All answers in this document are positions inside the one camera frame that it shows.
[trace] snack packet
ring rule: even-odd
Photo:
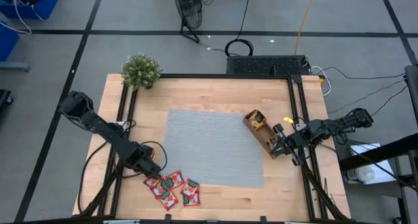
[[[183,180],[183,177],[182,177],[182,172],[180,172],[180,171],[173,172],[172,174],[166,176],[165,180],[171,180],[174,183],[174,185],[171,187],[173,189],[178,187],[179,185],[184,184],[184,180]]]
[[[169,178],[169,179],[164,179],[162,182],[161,182],[161,186],[165,189],[165,190],[169,190],[169,189],[171,189],[171,188],[173,188],[174,187],[174,182],[172,181],[172,179],[171,178]]]
[[[160,197],[159,200],[163,203],[163,206],[167,211],[170,210],[175,204],[178,203],[177,198],[171,191],[165,191]]]
[[[192,199],[189,198],[187,195],[183,195],[184,207],[195,206],[195,205],[200,205],[200,204],[201,204],[201,200],[199,198],[199,192],[196,192]]]
[[[145,184],[146,186],[148,186],[149,188],[154,188],[157,184],[158,184],[158,182],[160,182],[162,180],[162,178],[160,178],[160,179],[153,179],[153,178],[146,178],[144,181],[143,181],[143,184]]]
[[[199,184],[191,179],[187,179],[180,193],[187,195],[189,198],[192,198],[198,190]]]
[[[162,182],[163,179],[160,179],[153,188],[150,188],[151,192],[154,194],[156,199],[158,199],[158,197],[160,197],[164,192],[167,191],[161,184]]]

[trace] wooden table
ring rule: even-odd
[[[303,76],[302,79],[310,118],[327,118],[318,77]],[[98,111],[106,121],[116,119],[122,87],[119,74],[108,75]],[[294,89],[298,111],[301,112],[296,85]],[[128,95],[124,117],[127,115],[129,99]],[[172,108],[243,114],[259,109],[269,124],[281,123],[288,135],[294,131],[290,123],[283,121],[284,117],[292,118],[289,90],[285,80],[162,78],[152,89],[138,91],[133,116],[137,126],[132,129],[130,139],[138,142],[162,142],[168,112]],[[103,139],[100,136],[93,135],[89,154],[102,143]],[[327,140],[324,144],[334,147],[332,140]],[[109,149],[110,146],[103,148],[87,167],[82,191],[83,208],[103,184]],[[300,168],[292,164],[291,156],[282,155],[272,159],[265,151],[263,153],[263,189],[201,184],[201,205],[184,208],[181,203],[181,188],[178,187],[174,193],[180,203],[167,212],[142,183],[144,176],[137,176],[123,180],[116,217],[164,219],[165,214],[172,214],[173,219],[190,220],[258,221],[260,216],[266,216],[268,221],[308,221]],[[317,147],[316,153],[321,179],[327,179],[328,192],[332,194],[342,213],[349,217],[336,154],[320,146]],[[161,150],[155,148],[157,161],[160,157]],[[131,173],[132,171],[125,169],[125,174]],[[112,195],[111,188],[106,214],[109,213]],[[314,206],[316,217],[320,217],[317,200],[314,201]]]

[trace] black fan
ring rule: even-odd
[[[175,0],[178,13],[182,18],[182,27],[180,34],[183,36],[199,42],[199,38],[193,32],[194,29],[199,28],[202,23],[202,2],[201,0]],[[195,37],[190,37],[183,33],[183,27],[188,28],[191,34]]]

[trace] gray fabric mat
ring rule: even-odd
[[[263,151],[243,114],[170,110],[164,139],[167,167],[199,183],[263,187]]]

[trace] green plant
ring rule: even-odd
[[[134,90],[139,87],[150,89],[160,77],[159,62],[142,53],[128,56],[122,63],[123,83]]]

